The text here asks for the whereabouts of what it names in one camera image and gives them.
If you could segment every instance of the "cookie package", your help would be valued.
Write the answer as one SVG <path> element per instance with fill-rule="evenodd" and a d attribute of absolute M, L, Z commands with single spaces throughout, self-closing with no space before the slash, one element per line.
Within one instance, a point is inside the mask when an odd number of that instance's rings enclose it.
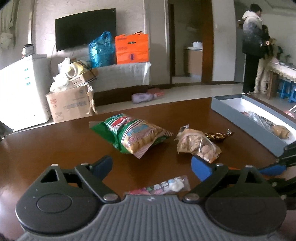
<path fill-rule="evenodd" d="M 139 159 L 152 145 L 173 135 L 159 126 L 126 114 L 112 116 L 104 122 L 92 122 L 90 128 L 120 152 L 131 153 Z"/>
<path fill-rule="evenodd" d="M 190 129 L 188 125 L 180 128 L 175 140 L 178 140 L 178 153 L 191 153 L 209 163 L 215 161 L 221 153 L 221 149 L 212 143 L 202 131 Z"/>

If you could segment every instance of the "child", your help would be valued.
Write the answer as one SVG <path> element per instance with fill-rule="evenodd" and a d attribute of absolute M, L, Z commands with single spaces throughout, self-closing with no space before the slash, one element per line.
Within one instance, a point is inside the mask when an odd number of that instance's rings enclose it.
<path fill-rule="evenodd" d="M 275 39 L 269 37 L 268 28 L 266 25 L 262 25 L 262 30 L 263 42 L 265 43 L 263 45 L 264 57 L 259 60 L 254 94 L 259 94 L 260 92 L 266 94 L 266 86 L 270 78 L 270 71 L 268 70 L 267 66 L 274 56 Z"/>

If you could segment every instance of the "brown table surface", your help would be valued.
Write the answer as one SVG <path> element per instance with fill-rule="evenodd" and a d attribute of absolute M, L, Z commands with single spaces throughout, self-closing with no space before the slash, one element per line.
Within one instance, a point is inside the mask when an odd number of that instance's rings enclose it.
<path fill-rule="evenodd" d="M 148 150 L 141 158 L 122 154 L 89 129 L 89 121 L 103 121 L 126 113 L 177 133 L 186 124 L 203 132 L 235 134 L 219 144 L 216 163 L 243 168 L 264 167 L 275 157 L 247 133 L 210 108 L 211 98 L 152 105 L 44 126 L 7 136 L 0 142 L 0 232 L 16 239 L 22 233 L 14 207 L 26 188 L 51 164 L 71 169 L 93 163 L 104 155 L 113 158 L 113 170 L 104 183 L 121 197 L 134 190 L 180 175 L 187 175 L 191 187 L 199 180 L 191 170 L 191 155 L 177 154 L 174 137 Z"/>

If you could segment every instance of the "small candy packet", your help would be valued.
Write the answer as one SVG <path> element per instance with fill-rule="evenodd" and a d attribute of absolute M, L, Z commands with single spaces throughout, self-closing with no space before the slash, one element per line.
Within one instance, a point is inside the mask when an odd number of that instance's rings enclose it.
<path fill-rule="evenodd" d="M 154 186 L 125 192 L 124 195 L 163 195 L 173 194 L 181 191 L 190 191 L 190 185 L 187 176 L 175 177 Z"/>

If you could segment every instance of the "screw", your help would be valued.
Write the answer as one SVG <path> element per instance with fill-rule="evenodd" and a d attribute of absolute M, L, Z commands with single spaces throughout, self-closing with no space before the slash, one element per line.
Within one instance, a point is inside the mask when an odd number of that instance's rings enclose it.
<path fill-rule="evenodd" d="M 199 195 L 196 193 L 188 193 L 185 196 L 186 201 L 197 201 L 199 198 L 200 198 Z"/>
<path fill-rule="evenodd" d="M 116 193 L 109 193 L 104 196 L 104 200 L 107 202 L 115 201 L 118 198 Z"/>

